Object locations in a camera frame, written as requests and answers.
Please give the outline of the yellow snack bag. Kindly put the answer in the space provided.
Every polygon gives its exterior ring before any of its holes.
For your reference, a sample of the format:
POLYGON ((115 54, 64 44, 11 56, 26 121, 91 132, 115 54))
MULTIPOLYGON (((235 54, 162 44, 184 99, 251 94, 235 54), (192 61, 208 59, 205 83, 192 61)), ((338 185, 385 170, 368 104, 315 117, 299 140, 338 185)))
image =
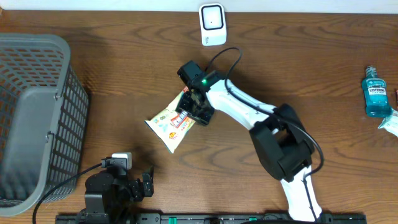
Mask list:
POLYGON ((187 91, 188 88, 185 87, 164 110, 151 120, 145 120, 146 125, 163 141, 171 154, 175 152, 185 135, 195 124, 195 121, 188 117, 186 111, 176 111, 179 101, 187 91))

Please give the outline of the teal Listerine mouthwash bottle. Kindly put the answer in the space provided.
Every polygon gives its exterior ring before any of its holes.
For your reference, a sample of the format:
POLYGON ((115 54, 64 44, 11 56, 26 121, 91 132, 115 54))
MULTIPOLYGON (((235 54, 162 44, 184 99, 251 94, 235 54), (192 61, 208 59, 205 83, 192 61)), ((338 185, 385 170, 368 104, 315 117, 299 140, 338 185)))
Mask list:
POLYGON ((364 91, 365 112, 369 117, 385 118, 392 113, 386 91, 386 82, 379 78, 376 68, 367 66, 365 79, 361 82, 364 91))

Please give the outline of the light blue wet wipes pack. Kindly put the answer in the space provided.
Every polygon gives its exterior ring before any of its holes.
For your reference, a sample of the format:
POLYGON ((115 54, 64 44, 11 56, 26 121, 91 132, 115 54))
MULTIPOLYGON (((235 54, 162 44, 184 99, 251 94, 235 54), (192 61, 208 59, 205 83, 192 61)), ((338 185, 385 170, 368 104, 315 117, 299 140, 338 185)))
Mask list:
POLYGON ((392 110, 389 116, 386 116, 382 123, 378 126, 379 129, 385 129, 386 131, 398 136, 398 113, 396 110, 392 110))

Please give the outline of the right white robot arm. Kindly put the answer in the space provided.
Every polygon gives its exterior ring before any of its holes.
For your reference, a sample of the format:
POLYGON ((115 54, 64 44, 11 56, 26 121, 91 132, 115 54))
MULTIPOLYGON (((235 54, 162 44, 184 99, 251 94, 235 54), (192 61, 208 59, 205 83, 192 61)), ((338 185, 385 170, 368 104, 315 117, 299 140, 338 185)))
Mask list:
POLYGON ((181 66, 177 75, 188 88, 177 104, 194 121, 206 126, 216 110, 244 126, 258 159, 268 174, 280 181, 293 220, 317 222, 322 209, 313 190, 312 154, 319 151, 294 109, 268 105, 234 86, 217 71, 206 73, 194 61, 181 66))

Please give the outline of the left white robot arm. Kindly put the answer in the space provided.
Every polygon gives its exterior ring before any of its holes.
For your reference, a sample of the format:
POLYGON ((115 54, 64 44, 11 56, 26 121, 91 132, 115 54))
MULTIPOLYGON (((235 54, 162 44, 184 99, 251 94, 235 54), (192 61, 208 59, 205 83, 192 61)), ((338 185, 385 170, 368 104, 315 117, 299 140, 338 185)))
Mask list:
POLYGON ((154 194, 154 167, 142 173, 141 179, 130 179, 125 165, 112 163, 90 176, 86 182, 85 211, 82 223, 135 223, 131 212, 134 202, 154 194))

